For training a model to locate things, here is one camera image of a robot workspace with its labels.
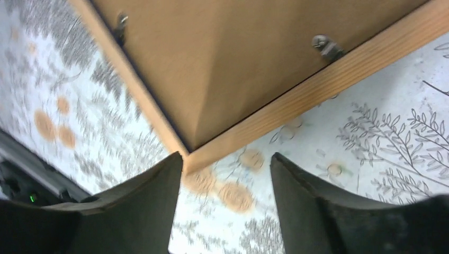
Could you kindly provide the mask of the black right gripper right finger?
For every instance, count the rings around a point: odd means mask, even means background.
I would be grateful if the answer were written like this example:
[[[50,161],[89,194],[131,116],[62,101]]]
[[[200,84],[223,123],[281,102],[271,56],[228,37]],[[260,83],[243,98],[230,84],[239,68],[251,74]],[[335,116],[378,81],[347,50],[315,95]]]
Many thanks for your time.
[[[362,197],[273,154],[286,253],[448,253],[448,196],[409,205]]]

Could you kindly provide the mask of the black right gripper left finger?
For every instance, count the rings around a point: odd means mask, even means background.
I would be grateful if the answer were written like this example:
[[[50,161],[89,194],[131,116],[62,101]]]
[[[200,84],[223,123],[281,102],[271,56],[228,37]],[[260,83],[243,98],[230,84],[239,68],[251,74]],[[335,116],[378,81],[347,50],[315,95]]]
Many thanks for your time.
[[[1,253],[168,253],[183,159],[172,153],[82,203],[1,201]]]

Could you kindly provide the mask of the brown backing board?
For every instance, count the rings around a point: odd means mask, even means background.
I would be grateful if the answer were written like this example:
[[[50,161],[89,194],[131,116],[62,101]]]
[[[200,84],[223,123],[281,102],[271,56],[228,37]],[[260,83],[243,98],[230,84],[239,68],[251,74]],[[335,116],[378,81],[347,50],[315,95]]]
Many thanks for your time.
[[[193,151],[325,65],[323,34],[351,50],[422,1],[94,1]]]

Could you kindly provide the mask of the wooden picture frame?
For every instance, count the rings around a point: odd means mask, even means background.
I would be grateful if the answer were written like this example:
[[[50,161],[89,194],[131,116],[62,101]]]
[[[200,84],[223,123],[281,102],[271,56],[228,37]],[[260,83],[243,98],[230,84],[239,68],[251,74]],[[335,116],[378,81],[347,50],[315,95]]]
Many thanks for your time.
[[[448,32],[448,1],[422,4],[351,50],[325,65],[218,136],[190,151],[172,121],[129,60],[94,1],[72,1],[95,41],[127,85],[162,143],[180,152],[188,171],[203,168],[285,124],[331,96],[349,88],[412,51]]]

